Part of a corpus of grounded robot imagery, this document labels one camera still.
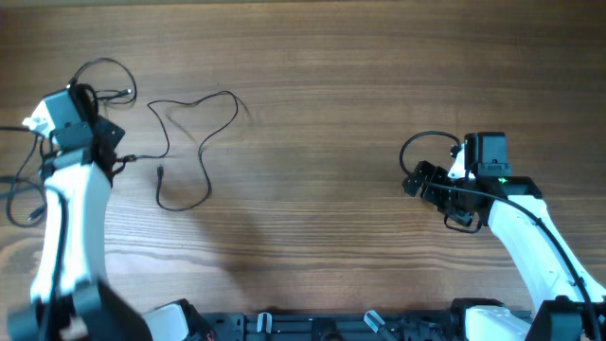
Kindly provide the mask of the black USB cable long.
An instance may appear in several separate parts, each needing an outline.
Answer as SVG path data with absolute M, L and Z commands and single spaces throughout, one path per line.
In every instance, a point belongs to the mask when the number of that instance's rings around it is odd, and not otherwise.
M 205 167 L 205 163 L 204 163 L 204 159 L 203 159 L 205 145 L 212 137 L 214 137 L 218 133 L 225 130 L 238 117 L 238 114 L 240 112 L 240 99 L 231 91 L 222 90 L 222 91 L 204 96 L 202 98 L 195 99 L 194 101 L 190 101 L 190 102 L 179 101 L 179 100 L 175 100 L 175 99 L 156 99 L 156 100 L 152 100 L 152 101 L 148 102 L 146 104 L 146 107 L 153 113 L 153 115 L 157 118 L 157 120 L 160 124 L 162 133 L 166 140 L 166 149 L 161 154 L 158 154 L 158 155 L 127 154 L 124 156 L 120 156 L 116 160 L 116 162 L 120 164 L 120 167 L 115 170 L 115 174 L 118 174 L 121 171 L 123 171 L 128 163 L 133 163 L 138 160 L 146 160 L 146 159 L 163 159 L 169 155 L 170 146 L 171 146 L 170 140 L 169 140 L 169 134 L 167 132 L 164 120 L 160 117 L 160 115 L 157 113 L 157 111 L 153 108 L 154 105 L 170 104 L 170 105 L 176 105 L 176 106 L 180 106 L 180 107 L 196 107 L 209 99 L 214 99 L 216 97 L 221 97 L 221 96 L 228 96 L 228 97 L 232 98 L 233 102 L 234 102 L 235 110 L 234 110 L 234 114 L 232 115 L 232 117 L 229 118 L 229 120 L 226 123 L 224 123 L 223 126 L 221 126 L 217 130 L 212 132 L 210 135 L 205 137 L 198 144 L 197 160 L 198 160 L 199 166 L 201 168 L 201 171 L 202 171 L 202 174 L 203 174 L 203 177 L 205 180 L 205 193 L 202 196 L 202 198 L 199 199 L 197 202 L 195 202 L 191 205 L 188 205 L 188 206 L 180 206 L 180 207 L 165 206 L 161 201 L 161 191 L 162 191 L 165 172 L 164 172 L 164 168 L 162 166 L 158 166 L 156 168 L 156 187 L 155 187 L 155 193 L 154 193 L 154 200 L 155 200 L 155 203 L 161 209 L 168 211 L 168 212 L 185 212 L 185 211 L 192 210 L 198 206 L 201 206 L 204 202 L 206 202 L 210 198 L 210 196 L 212 194 L 212 190 L 213 190 L 212 182 L 211 182 L 211 179 L 207 172 L 207 169 Z

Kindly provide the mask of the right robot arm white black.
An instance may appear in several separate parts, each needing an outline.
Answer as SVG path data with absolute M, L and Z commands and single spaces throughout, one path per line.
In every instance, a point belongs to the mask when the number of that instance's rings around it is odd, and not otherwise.
M 483 227 L 502 243 L 530 294 L 526 322 L 499 301 L 460 299 L 452 325 L 461 340 L 602 340 L 605 288 L 586 271 L 552 222 L 543 194 L 515 176 L 500 132 L 470 133 L 451 147 L 445 170 L 427 161 L 404 172 L 403 190 L 434 205 L 446 228 L 476 234 Z

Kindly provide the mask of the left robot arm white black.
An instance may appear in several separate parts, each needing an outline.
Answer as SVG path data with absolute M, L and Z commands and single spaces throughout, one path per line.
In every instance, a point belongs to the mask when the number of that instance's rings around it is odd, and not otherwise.
M 187 339 L 181 306 L 139 314 L 107 283 L 105 210 L 124 132 L 99 115 L 93 88 L 80 83 L 50 94 L 23 123 L 50 144 L 41 167 L 45 242 L 29 305 L 8 316 L 9 337 L 59 340 L 79 319 L 91 340 Z

